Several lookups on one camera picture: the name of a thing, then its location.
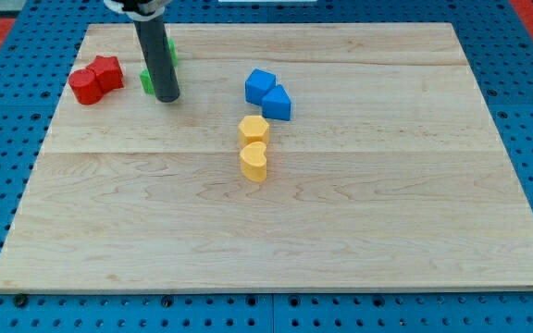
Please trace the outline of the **white and black rod mount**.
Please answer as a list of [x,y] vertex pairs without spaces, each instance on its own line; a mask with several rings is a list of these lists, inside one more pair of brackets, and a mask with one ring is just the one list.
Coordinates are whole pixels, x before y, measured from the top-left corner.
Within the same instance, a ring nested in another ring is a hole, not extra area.
[[164,14],[171,0],[104,0],[105,6],[134,21],[150,21]]

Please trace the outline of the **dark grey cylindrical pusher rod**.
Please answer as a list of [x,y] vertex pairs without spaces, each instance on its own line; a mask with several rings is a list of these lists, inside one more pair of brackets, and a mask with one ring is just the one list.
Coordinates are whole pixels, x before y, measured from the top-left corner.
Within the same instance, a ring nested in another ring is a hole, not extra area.
[[176,101],[180,97],[180,86],[163,18],[135,21],[134,26],[156,99],[162,103]]

